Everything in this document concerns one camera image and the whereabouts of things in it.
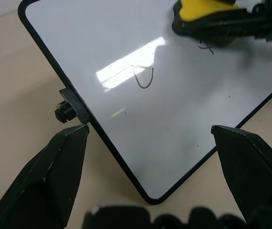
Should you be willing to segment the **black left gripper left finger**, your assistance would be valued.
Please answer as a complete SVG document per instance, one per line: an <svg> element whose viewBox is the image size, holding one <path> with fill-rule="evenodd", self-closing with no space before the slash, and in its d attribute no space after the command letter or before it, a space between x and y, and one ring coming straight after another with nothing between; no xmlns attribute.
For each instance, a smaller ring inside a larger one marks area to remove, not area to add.
<svg viewBox="0 0 272 229"><path fill-rule="evenodd" d="M64 229L79 189L89 127L58 132L0 200L0 229Z"/></svg>

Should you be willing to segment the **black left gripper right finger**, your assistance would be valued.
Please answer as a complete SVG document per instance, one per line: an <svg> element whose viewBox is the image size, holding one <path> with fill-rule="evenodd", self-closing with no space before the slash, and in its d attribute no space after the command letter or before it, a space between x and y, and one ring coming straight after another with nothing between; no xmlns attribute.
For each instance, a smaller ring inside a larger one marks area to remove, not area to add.
<svg viewBox="0 0 272 229"><path fill-rule="evenodd" d="M272 148L257 134L211 128L222 171L237 206L248 221L259 206L272 206Z"/></svg>

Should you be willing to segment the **yellow eraser with black felt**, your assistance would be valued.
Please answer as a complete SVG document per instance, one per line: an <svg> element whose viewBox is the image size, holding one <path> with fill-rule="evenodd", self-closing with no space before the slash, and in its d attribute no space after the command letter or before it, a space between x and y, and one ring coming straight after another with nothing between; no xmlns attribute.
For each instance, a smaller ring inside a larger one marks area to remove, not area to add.
<svg viewBox="0 0 272 229"><path fill-rule="evenodd" d="M204 37L203 27L215 19L226 18L240 7L218 0L177 0L173 6L173 32L179 36Z"/></svg>

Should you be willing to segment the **black whiteboard clamp with knob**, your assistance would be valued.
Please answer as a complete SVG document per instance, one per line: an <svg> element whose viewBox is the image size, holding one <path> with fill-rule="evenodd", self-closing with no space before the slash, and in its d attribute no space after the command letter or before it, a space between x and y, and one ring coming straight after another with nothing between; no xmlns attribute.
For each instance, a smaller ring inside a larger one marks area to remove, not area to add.
<svg viewBox="0 0 272 229"><path fill-rule="evenodd" d="M56 105L54 111L56 119L61 123L66 123L77 117L82 124L86 125L90 121L90 115L74 92L64 88L59 90L59 93L64 100Z"/></svg>

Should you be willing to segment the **white whiteboard with black frame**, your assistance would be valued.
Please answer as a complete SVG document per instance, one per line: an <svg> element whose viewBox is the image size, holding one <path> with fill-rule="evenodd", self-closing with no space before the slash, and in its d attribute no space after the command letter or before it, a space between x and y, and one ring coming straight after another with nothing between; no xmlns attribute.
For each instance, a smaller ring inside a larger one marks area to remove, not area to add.
<svg viewBox="0 0 272 229"><path fill-rule="evenodd" d="M20 21L143 199L162 203L272 97L272 42L171 29L177 0L23 0Z"/></svg>

